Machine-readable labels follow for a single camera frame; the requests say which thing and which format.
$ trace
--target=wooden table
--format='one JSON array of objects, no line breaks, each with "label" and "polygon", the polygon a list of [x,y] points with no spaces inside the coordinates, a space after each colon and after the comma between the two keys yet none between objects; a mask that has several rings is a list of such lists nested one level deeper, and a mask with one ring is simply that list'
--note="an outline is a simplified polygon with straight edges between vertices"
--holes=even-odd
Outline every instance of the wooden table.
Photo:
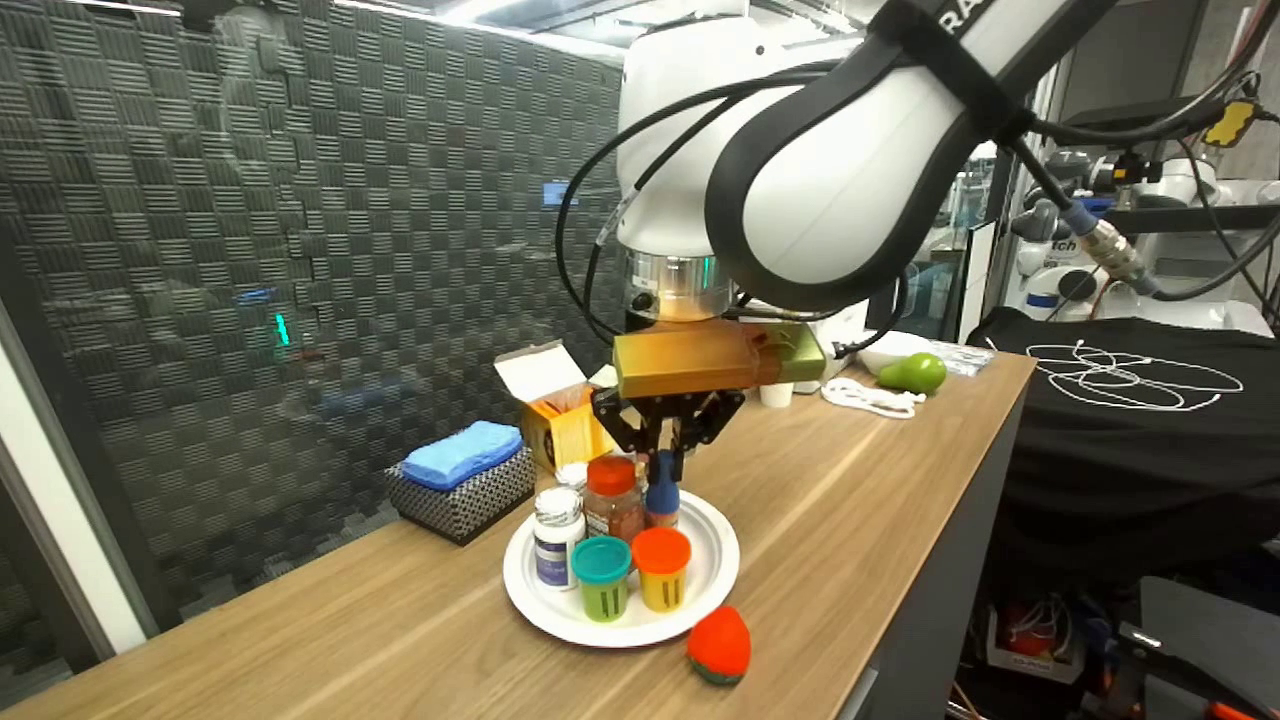
[{"label": "wooden table", "polygon": [[709,687],[684,639],[568,648],[506,605],[526,506],[455,550],[386,525],[10,717],[938,717],[1030,364],[948,381],[915,419],[744,410],[686,490],[739,538],[756,661]]}]

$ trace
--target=green cup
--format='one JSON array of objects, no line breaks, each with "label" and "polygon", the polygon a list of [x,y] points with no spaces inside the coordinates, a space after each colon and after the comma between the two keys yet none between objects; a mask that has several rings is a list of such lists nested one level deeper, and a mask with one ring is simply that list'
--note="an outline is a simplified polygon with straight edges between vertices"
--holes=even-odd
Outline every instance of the green cup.
[{"label": "green cup", "polygon": [[620,538],[586,538],[573,550],[573,581],[584,596],[584,613],[594,625],[629,613],[631,550]]}]

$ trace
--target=blue sponge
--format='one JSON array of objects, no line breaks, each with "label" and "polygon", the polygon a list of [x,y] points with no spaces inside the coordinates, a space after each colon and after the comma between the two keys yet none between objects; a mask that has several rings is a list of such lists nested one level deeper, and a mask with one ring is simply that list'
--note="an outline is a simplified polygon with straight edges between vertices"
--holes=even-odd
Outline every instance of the blue sponge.
[{"label": "blue sponge", "polygon": [[455,492],[462,480],[512,460],[521,451],[521,432],[512,425],[475,419],[437,445],[409,451],[405,480],[432,492]]}]

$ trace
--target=white plate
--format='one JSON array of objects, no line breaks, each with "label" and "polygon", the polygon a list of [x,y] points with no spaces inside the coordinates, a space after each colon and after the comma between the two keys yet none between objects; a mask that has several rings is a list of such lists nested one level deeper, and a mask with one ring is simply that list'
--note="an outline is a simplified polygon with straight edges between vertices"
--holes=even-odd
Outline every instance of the white plate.
[{"label": "white plate", "polygon": [[546,636],[584,648],[642,648],[673,639],[711,616],[736,586],[739,550],[732,525],[701,498],[679,492],[679,532],[691,543],[684,605],[653,613],[634,593],[620,621],[594,625],[573,588],[550,588],[531,572],[531,516],[516,527],[502,555],[502,586],[516,613]]}]

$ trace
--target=yellow box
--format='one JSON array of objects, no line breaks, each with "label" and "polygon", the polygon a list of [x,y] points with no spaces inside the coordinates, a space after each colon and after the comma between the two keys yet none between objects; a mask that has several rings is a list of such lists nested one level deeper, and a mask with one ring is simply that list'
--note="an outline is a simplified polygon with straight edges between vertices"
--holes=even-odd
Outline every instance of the yellow box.
[{"label": "yellow box", "polygon": [[543,468],[611,451],[611,439],[593,414],[593,383],[561,340],[502,353],[493,367],[524,404],[521,436]]}]

